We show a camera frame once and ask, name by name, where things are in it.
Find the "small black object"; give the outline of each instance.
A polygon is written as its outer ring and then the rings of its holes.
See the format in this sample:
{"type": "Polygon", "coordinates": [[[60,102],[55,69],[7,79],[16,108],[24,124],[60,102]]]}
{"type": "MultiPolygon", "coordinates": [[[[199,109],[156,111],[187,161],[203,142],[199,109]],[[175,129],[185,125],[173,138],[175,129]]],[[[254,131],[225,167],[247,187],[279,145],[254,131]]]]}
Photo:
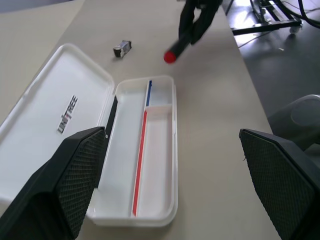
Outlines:
{"type": "Polygon", "coordinates": [[[123,40],[119,45],[113,48],[114,55],[117,58],[123,58],[132,48],[131,41],[123,40]]]}

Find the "gray floor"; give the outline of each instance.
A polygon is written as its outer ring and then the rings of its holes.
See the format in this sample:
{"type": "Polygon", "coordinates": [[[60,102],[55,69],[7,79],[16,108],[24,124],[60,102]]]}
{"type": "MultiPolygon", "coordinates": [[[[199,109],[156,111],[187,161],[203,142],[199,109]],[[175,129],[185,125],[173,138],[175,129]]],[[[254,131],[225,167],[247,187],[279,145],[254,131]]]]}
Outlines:
{"type": "MultiPolygon", "coordinates": [[[[288,2],[298,6],[297,0],[288,2]]],[[[303,2],[305,9],[320,7],[317,0],[303,2]]],[[[308,16],[320,20],[320,10],[308,16]]],[[[249,0],[235,0],[228,20],[231,27],[237,28],[257,23],[249,0]]],[[[235,38],[241,46],[258,35],[246,34],[235,38]]],[[[304,23],[296,35],[290,35],[289,29],[283,28],[240,48],[267,117],[298,98],[320,94],[319,42],[320,29],[304,23]]]]}

